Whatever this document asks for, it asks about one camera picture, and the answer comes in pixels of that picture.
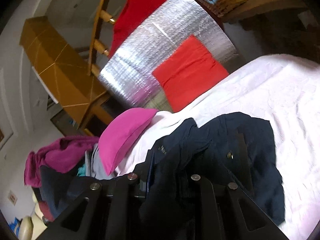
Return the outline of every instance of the white bed sheet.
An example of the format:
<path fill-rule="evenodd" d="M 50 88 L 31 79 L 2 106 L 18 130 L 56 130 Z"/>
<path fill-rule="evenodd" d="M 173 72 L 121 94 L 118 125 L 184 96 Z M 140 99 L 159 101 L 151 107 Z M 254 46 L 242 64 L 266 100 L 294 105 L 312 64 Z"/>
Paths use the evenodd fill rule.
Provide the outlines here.
<path fill-rule="evenodd" d="M 290 240 L 305 240 L 320 219 L 320 65 L 291 55 L 259 57 L 178 113 L 158 112 L 116 172 L 132 172 L 148 149 L 192 117 L 200 127 L 232 112 L 269 120 L 283 177 Z"/>

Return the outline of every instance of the purple blanket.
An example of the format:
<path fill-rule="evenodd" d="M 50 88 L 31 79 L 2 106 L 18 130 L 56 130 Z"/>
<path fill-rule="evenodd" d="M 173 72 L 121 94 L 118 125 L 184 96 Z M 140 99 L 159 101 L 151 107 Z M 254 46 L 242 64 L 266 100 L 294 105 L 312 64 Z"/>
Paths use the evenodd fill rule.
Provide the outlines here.
<path fill-rule="evenodd" d="M 92 149 L 98 141 L 99 137 L 67 136 L 41 148 L 37 153 L 30 152 L 24 170 L 24 184 L 41 187 L 41 165 L 61 173 L 70 171 L 84 157 L 85 151 Z"/>

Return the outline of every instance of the wooden chair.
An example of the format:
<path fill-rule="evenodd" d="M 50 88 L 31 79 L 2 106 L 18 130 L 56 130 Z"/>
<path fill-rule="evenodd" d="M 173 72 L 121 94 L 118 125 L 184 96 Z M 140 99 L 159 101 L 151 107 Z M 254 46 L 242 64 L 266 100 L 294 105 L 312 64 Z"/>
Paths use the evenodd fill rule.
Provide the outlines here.
<path fill-rule="evenodd" d="M 91 44 L 89 50 L 89 59 L 88 59 L 88 75 L 99 76 L 100 69 L 96 65 L 97 52 L 105 56 L 109 56 L 109 51 L 106 45 L 104 45 L 100 40 L 100 32 L 103 22 L 110 23 L 114 25 L 116 19 L 110 15 L 106 10 L 108 7 L 109 0 L 100 0 L 100 4 L 97 9 L 97 14 L 94 19 L 94 25 L 91 36 Z"/>

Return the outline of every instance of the red square pillow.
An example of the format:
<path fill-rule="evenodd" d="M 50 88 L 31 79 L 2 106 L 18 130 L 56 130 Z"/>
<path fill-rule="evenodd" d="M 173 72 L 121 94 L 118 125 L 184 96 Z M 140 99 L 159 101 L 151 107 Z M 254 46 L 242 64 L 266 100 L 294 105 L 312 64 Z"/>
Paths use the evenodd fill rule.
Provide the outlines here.
<path fill-rule="evenodd" d="M 182 110 L 229 75 L 194 35 L 152 74 L 164 89 L 174 112 Z"/>

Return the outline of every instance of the foil insulation mat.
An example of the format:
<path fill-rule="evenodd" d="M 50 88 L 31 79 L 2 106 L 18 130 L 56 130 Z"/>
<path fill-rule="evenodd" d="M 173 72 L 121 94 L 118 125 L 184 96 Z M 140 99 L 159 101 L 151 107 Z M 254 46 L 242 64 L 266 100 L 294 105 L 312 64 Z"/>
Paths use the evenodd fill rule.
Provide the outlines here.
<path fill-rule="evenodd" d="M 240 62 L 229 38 L 200 5 L 194 0 L 167 0 L 124 41 L 101 70 L 99 80 L 126 107 L 170 111 L 152 71 L 191 34 L 226 69 Z"/>

